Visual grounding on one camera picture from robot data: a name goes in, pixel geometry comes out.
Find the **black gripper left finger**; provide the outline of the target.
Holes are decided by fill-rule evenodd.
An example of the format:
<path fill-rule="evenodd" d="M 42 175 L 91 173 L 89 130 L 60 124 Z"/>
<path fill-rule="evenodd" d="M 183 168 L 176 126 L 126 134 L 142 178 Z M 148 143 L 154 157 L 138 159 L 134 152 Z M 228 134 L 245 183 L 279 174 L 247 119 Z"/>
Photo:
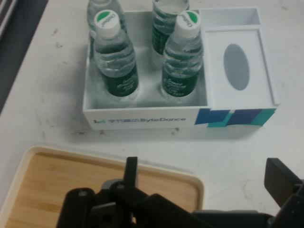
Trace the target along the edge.
<path fill-rule="evenodd" d="M 137 157 L 128 157 L 122 179 L 98 193 L 70 190 L 60 212 L 62 228 L 189 228 L 193 215 L 159 194 L 137 188 Z"/>

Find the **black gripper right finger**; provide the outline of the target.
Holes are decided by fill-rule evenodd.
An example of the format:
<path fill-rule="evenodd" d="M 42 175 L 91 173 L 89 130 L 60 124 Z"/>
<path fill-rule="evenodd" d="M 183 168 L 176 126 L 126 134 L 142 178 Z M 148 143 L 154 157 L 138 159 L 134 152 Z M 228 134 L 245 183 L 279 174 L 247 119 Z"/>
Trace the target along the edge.
<path fill-rule="evenodd" d="M 302 228 L 304 226 L 304 181 L 278 158 L 266 160 L 264 186 L 279 212 L 269 221 L 271 228 Z"/>

